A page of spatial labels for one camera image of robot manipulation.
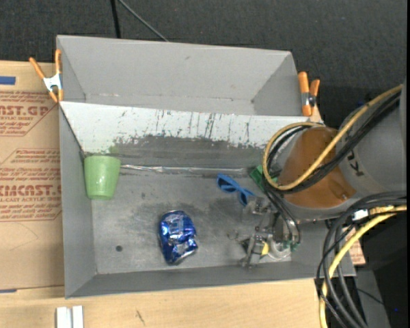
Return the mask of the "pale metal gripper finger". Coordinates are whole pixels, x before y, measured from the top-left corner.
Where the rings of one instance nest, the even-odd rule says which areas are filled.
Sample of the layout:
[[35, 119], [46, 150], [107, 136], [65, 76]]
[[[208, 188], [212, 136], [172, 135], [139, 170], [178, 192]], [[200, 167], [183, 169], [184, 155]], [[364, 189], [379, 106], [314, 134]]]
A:
[[249, 198], [243, 207], [244, 215], [263, 215], [267, 211], [267, 201], [264, 198]]
[[245, 251], [245, 255], [241, 258], [240, 264], [245, 268], [252, 268], [259, 264], [263, 257], [262, 252], [266, 245], [261, 236], [252, 235], [249, 238], [239, 242]]

